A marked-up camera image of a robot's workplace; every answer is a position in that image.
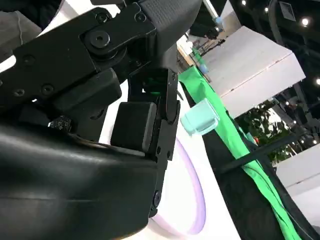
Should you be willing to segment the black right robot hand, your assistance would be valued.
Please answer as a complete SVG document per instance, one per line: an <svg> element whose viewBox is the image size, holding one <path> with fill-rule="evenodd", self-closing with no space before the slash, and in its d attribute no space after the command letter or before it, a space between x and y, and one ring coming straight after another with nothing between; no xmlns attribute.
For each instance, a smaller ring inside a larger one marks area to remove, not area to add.
<svg viewBox="0 0 320 240"><path fill-rule="evenodd" d="M93 8L0 74L0 237L113 240L157 213L180 102L177 41L199 0Z"/></svg>

